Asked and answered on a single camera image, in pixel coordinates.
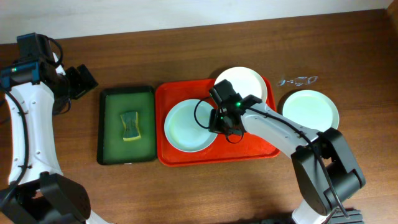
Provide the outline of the cream white plate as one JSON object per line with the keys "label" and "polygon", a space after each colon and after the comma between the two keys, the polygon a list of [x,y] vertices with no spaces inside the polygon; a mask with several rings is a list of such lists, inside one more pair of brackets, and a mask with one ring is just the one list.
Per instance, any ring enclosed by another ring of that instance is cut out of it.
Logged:
{"label": "cream white plate", "polygon": [[264,79],[250,68],[229,68],[217,77],[215,85],[223,80],[229,81],[234,91],[239,93],[242,98],[253,95],[260,98],[263,102],[267,100],[267,86]]}

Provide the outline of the light blue plate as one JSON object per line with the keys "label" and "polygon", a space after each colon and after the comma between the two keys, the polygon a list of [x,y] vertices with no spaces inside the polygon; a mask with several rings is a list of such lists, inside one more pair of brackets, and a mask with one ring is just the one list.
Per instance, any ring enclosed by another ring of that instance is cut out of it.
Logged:
{"label": "light blue plate", "polygon": [[182,152],[198,152],[206,149],[217,134],[206,127],[213,107],[199,99],[177,103],[167,114],[164,133],[168,142]]}

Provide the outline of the yellow green sponge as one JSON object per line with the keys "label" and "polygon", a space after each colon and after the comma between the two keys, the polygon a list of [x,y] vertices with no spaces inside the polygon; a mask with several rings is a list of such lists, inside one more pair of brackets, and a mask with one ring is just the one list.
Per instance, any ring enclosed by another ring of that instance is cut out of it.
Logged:
{"label": "yellow green sponge", "polygon": [[135,141],[141,138],[139,115],[137,111],[128,111],[121,115],[124,126],[123,141]]}

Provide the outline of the light green plate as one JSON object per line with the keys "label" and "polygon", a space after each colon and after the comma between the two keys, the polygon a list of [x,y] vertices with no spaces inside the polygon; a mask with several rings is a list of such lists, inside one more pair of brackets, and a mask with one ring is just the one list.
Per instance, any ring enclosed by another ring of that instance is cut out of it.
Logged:
{"label": "light green plate", "polygon": [[338,129],[340,115],[334,102],[318,91],[299,90],[284,101],[282,115],[307,128],[325,132]]}

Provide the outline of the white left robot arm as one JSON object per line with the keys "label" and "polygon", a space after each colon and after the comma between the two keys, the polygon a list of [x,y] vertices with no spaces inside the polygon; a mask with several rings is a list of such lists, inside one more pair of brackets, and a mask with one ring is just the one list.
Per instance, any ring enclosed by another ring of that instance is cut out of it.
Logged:
{"label": "white left robot arm", "polygon": [[1,72],[11,113],[12,168],[1,191],[1,212],[13,223],[104,223],[84,186],[63,176],[53,135],[54,93],[65,79],[59,66],[39,62]]}

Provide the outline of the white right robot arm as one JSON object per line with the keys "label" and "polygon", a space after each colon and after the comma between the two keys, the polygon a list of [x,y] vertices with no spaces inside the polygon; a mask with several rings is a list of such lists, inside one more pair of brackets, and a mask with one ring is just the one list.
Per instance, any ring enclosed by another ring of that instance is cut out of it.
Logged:
{"label": "white right robot arm", "polygon": [[289,217],[264,223],[363,223],[360,210],[346,210],[343,201],[366,181],[343,135],[306,128],[276,113],[259,98],[238,93],[211,93],[209,130],[230,136],[255,135],[292,160],[303,201]]}

